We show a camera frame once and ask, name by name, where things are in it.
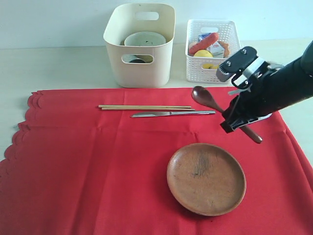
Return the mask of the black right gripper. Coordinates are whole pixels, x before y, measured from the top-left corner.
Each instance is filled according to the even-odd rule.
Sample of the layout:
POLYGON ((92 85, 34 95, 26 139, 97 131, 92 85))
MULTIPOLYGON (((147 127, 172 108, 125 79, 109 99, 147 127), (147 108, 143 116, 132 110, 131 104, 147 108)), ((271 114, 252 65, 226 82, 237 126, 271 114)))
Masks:
POLYGON ((224 111, 220 124, 226 133, 263 119, 284 108, 284 73, 278 70, 261 80, 261 85, 251 91, 239 93, 224 111))

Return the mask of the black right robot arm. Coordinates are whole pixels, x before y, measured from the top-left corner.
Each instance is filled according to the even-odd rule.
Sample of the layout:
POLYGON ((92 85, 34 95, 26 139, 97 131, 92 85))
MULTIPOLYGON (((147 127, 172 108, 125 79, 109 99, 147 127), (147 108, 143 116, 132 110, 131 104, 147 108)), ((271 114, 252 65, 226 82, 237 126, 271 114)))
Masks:
POLYGON ((312 97, 313 46, 285 66, 265 61, 255 48, 246 46, 221 63, 216 76, 236 88, 222 113, 221 127, 230 133, 312 97))

